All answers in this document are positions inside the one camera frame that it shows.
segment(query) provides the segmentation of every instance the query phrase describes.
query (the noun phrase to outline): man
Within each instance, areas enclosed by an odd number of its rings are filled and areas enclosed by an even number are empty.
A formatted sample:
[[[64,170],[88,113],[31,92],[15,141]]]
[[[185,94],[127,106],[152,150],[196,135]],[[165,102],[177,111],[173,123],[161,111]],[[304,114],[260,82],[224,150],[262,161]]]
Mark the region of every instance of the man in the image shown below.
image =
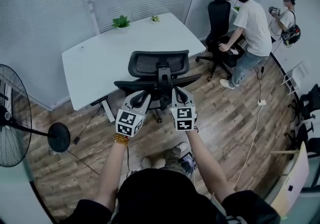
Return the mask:
[[[272,43],[281,39],[281,33],[287,31],[295,24],[295,1],[296,0],[283,0],[283,6],[287,7],[287,10],[281,15],[271,13],[274,17],[270,24],[270,34]]]
[[[255,193],[236,193],[233,190],[221,166],[206,149],[196,130],[187,131],[186,135],[204,184],[210,194],[214,194],[216,201],[211,202],[207,197],[198,194],[178,163],[181,151],[188,146],[187,142],[178,144],[167,153],[164,168],[148,168],[131,174],[118,192],[128,142],[115,136],[100,174],[96,197],[93,201],[80,200],[74,213],[62,223],[106,224],[115,209],[116,216],[113,216],[112,223],[119,224],[228,224],[225,213],[246,221],[242,223],[280,223],[280,217],[275,210]]]
[[[272,50],[271,36],[269,33],[266,13],[262,6],[254,0],[239,0],[243,4],[234,20],[237,29],[232,34],[227,44],[220,44],[219,50],[228,51],[244,32],[248,48],[243,56],[236,62],[230,80],[220,79],[221,86],[234,89],[239,86],[246,71],[255,67],[260,61],[269,56]]]

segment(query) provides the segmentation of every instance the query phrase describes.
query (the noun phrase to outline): white t-shirt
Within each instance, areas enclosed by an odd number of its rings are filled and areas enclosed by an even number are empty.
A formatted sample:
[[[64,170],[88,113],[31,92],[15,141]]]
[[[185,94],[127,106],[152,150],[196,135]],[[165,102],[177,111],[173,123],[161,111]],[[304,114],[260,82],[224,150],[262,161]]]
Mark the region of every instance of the white t-shirt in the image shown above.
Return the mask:
[[[257,56],[268,56],[272,50],[271,36],[265,10],[254,0],[248,0],[240,7],[233,23],[244,28],[248,51]]]
[[[283,12],[280,16],[280,22],[287,28],[290,29],[294,24],[295,24],[295,15],[287,10],[285,12]],[[277,22],[276,19],[273,19],[271,24],[270,24],[270,35],[272,38],[274,38],[275,40],[279,40],[281,39],[281,33],[282,30]]]

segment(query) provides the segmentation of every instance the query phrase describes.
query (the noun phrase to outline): fan base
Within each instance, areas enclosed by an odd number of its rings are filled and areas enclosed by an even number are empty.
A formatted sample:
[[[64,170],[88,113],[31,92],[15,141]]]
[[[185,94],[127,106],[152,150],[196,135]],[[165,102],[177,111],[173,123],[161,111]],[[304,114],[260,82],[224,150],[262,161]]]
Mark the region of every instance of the fan base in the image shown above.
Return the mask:
[[[70,132],[68,127],[63,123],[54,123],[48,130],[49,134],[55,136],[55,138],[48,137],[48,143],[50,148],[55,152],[64,152],[70,145]]]

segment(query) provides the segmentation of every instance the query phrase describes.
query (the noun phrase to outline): green plant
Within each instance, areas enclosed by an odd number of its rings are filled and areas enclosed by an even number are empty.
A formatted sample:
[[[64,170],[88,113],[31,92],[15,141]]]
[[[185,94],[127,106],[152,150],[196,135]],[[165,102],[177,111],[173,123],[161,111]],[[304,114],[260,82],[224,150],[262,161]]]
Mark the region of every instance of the green plant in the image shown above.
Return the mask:
[[[127,16],[121,15],[119,18],[112,19],[113,27],[125,28],[130,25],[130,20]]]
[[[159,19],[159,17],[156,15],[156,16],[152,16],[151,17],[151,20],[153,21],[153,22],[160,22],[160,19]]]

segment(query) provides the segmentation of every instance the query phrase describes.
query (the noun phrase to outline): camera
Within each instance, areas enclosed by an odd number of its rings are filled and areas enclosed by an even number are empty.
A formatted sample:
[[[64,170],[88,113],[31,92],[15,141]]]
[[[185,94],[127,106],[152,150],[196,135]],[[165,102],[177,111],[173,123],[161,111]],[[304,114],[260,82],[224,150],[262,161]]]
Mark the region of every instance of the camera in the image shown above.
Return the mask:
[[[269,7],[269,13],[274,13],[274,14],[277,14],[277,15],[280,15],[280,8],[277,8],[277,7],[274,7],[274,6],[270,6]]]

